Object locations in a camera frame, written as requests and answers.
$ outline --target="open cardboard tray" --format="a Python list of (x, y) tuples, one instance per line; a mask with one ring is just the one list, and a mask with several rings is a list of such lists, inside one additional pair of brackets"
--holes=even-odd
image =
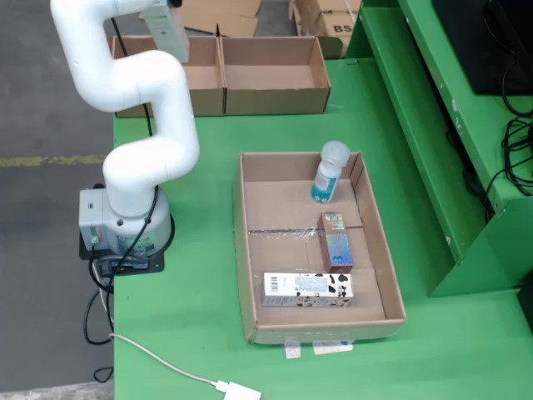
[(315, 37), (223, 37), (226, 115), (323, 113), (330, 78)]
[[(353, 152), (335, 198), (311, 197), (318, 152), (242, 153), (234, 183), (239, 293), (247, 341), (358, 340), (393, 335), (406, 321), (396, 270), (365, 163)], [(354, 259), (349, 307), (263, 307), (263, 273), (323, 273), (318, 219), (344, 214)]]
[[(122, 37), (128, 55), (138, 54), (147, 50), (156, 50), (157, 46), (151, 36)], [(183, 64), (189, 91), (191, 93), (192, 109), (196, 116), (222, 115), (224, 112), (224, 65), (217, 37), (189, 37), (189, 62)], [(113, 58), (122, 58), (124, 54), (117, 37), (111, 41)], [(150, 115), (152, 108), (148, 104)], [(120, 118), (144, 117), (142, 106), (129, 108), (117, 112)]]

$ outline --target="barcode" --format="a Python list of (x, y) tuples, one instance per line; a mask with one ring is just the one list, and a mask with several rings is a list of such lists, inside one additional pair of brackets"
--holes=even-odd
[(270, 289), (273, 292), (277, 292), (277, 277), (270, 278)]

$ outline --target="paper label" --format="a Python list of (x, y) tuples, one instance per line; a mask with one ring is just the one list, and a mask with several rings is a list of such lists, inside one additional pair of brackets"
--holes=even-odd
[(301, 346), (299, 342), (286, 341), (285, 342), (285, 357), (287, 360), (291, 358), (300, 358)]
[[(117, 236), (117, 244), (118, 249), (122, 254), (124, 254), (132, 245), (133, 241), (135, 240), (134, 237), (123, 237), (123, 236)], [(150, 252), (155, 248), (155, 234), (149, 233), (147, 235), (143, 235), (135, 245), (135, 247), (132, 250), (132, 254), (134, 253), (147, 253)]]
[(336, 178), (334, 177), (325, 177), (320, 173), (316, 172), (315, 183), (313, 185), (312, 196), (319, 203), (327, 203), (330, 200), (333, 188), (335, 187)]
[(313, 350), (317, 356), (321, 356), (322, 354), (350, 352), (353, 350), (353, 344), (348, 340), (313, 342)]

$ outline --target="cardboard box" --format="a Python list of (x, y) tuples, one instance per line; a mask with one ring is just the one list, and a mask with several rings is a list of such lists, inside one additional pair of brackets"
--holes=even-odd
[(298, 32), (317, 36), (325, 59), (343, 58), (361, 3), (361, 0), (350, 0), (348, 8), (344, 0), (296, 0), (294, 7), (301, 16)]
[(314, 37), (222, 39), (226, 115), (323, 113), (331, 83)]
[[(124, 36), (124, 45), (129, 55), (155, 50), (156, 44), (151, 36)], [(189, 91), (191, 93), (192, 109), (196, 116), (222, 115), (224, 111), (224, 65), (220, 41), (217, 37), (189, 37), (189, 62), (183, 64)], [(123, 53), (116, 37), (112, 38), (112, 55), (122, 58)], [(120, 118), (144, 117), (142, 106), (136, 106), (117, 112)]]
[(260, 0), (184, 0), (179, 8), (186, 28), (222, 36), (252, 37)]
[(265, 307), (348, 307), (350, 274), (265, 272)]
[(183, 0), (183, 4), (253, 18), (259, 11), (261, 0)]
[[(318, 152), (242, 153), (234, 183), (235, 243), (242, 320), (247, 341), (386, 338), (406, 321), (385, 232), (365, 163), (351, 154), (336, 197), (311, 198)], [(263, 273), (322, 273), (316, 228), (323, 212), (344, 215), (354, 259), (353, 300), (344, 308), (263, 307)]]

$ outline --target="green metal frame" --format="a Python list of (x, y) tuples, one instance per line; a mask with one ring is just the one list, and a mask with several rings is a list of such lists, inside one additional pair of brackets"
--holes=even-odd
[[(461, 162), (446, 141), (446, 125), (409, 28), (485, 186), (503, 165), (501, 129), (512, 115), (498, 97), (471, 91), (431, 0), (400, 4), (365, 2), (349, 55), (375, 58), (453, 256), (447, 270), (437, 268), (441, 280), (431, 292), (512, 288), (533, 268), (533, 248), (528, 245), (533, 198), (523, 197), (504, 177), (497, 178), (490, 197), (496, 216), (485, 223), (484, 208), (466, 191)], [(530, 97), (513, 101), (522, 107), (533, 104)]]

